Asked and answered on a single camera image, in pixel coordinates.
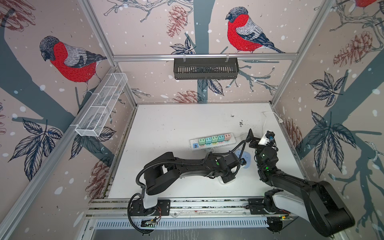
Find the blue square socket cube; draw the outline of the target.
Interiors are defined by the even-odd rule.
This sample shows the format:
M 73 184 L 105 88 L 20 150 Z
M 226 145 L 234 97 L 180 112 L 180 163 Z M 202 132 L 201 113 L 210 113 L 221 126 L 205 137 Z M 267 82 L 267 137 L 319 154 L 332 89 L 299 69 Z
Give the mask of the blue square socket cube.
M 243 154 L 242 154 L 242 156 L 240 156 L 240 153 L 241 153 L 241 150 L 237 150 L 237 151 L 235 151 L 235 154 L 236 154 L 236 156 L 241 160 L 241 159 L 244 159 L 244 165 L 242 165 L 242 168 L 244 168 L 244 169 L 247 169 L 247 168 L 249 168 L 250 167 L 250 165 L 251 165 L 251 162 L 252 162 L 252 160 L 251 160 L 251 154 L 250 153 L 248 153 L 248 152 L 243 152 Z

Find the pink USB charger plug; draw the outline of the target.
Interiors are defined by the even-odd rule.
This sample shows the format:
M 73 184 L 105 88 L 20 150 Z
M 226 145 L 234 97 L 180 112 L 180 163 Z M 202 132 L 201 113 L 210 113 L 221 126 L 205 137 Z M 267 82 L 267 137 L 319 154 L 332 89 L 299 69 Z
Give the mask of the pink USB charger plug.
M 224 136 L 225 136 L 225 141 L 229 141 L 232 137 L 231 134 L 225 134 Z

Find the teal charger plug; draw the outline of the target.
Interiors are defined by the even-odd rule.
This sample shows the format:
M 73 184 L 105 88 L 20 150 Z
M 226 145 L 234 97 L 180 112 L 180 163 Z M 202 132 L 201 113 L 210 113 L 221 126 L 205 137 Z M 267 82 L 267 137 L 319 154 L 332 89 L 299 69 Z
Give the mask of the teal charger plug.
M 223 142 L 225 140 L 225 136 L 224 135 L 219 135 L 218 136 L 218 142 Z
M 212 143 L 212 138 L 211 137 L 205 138 L 205 144 L 206 145 L 211 144 L 211 143 Z

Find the white multicolour power strip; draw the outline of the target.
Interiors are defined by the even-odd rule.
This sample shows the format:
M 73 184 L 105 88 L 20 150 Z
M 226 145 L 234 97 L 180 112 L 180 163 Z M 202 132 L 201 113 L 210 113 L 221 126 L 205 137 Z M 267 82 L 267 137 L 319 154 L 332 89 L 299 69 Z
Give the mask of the white multicolour power strip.
M 235 145 L 237 143 L 233 133 L 224 133 L 201 137 L 190 140 L 190 147 L 194 150 L 212 149 L 224 146 Z

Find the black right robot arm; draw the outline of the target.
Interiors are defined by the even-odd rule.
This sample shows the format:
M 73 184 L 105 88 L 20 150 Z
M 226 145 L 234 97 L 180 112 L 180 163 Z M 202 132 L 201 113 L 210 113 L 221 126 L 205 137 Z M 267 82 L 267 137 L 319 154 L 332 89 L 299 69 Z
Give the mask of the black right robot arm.
M 260 180 L 274 188 L 265 193 L 272 197 L 265 202 L 267 211 L 279 209 L 291 212 L 311 223 L 324 237 L 355 225 L 351 211 L 330 183 L 304 180 L 277 168 L 279 158 L 273 132 L 267 131 L 263 137 L 256 138 L 249 130 L 246 142 L 255 149 Z

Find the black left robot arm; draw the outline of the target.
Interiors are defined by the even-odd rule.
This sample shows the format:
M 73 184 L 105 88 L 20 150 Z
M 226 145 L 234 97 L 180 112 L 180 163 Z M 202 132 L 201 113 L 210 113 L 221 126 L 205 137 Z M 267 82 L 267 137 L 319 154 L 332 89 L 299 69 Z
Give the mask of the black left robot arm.
M 173 152 L 166 152 L 146 164 L 135 179 L 141 192 L 135 193 L 128 203 L 127 215 L 132 227 L 143 236 L 153 232 L 141 229 L 133 222 L 131 214 L 133 203 L 135 201 L 144 203 L 145 197 L 164 192 L 179 178 L 193 176 L 221 178 L 224 184 L 235 180 L 240 168 L 246 164 L 243 158 L 245 147 L 246 141 L 243 140 L 229 152 L 209 152 L 201 160 L 181 159 L 175 157 Z

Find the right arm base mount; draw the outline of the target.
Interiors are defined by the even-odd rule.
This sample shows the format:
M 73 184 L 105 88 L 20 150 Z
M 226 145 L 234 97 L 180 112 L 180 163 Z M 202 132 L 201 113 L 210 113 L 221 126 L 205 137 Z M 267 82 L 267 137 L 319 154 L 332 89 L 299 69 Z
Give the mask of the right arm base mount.
M 274 202 L 270 198 L 248 199 L 246 209 L 250 210 L 252 215 L 271 215 L 277 211 Z

